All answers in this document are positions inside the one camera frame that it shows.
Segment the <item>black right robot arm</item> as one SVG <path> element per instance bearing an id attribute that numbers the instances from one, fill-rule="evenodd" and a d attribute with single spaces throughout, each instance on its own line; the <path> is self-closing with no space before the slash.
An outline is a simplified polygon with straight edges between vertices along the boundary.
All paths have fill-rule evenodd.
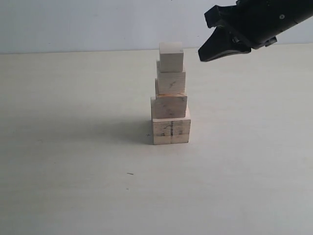
<path id="1" fill-rule="evenodd" d="M 215 5 L 205 13 L 212 35 L 199 48 L 202 62 L 268 47 L 276 36 L 313 15 L 311 0 L 238 0 Z"/>

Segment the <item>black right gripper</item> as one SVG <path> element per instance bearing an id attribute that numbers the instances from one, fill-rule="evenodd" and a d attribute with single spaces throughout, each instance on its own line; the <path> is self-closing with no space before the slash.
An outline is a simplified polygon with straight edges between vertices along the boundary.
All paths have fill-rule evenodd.
<path id="1" fill-rule="evenodd" d="M 200 61 L 267 47 L 297 24 L 296 8 L 294 0 L 238 0 L 231 6 L 213 6 L 204 14 L 207 27 L 214 31 L 198 50 Z"/>

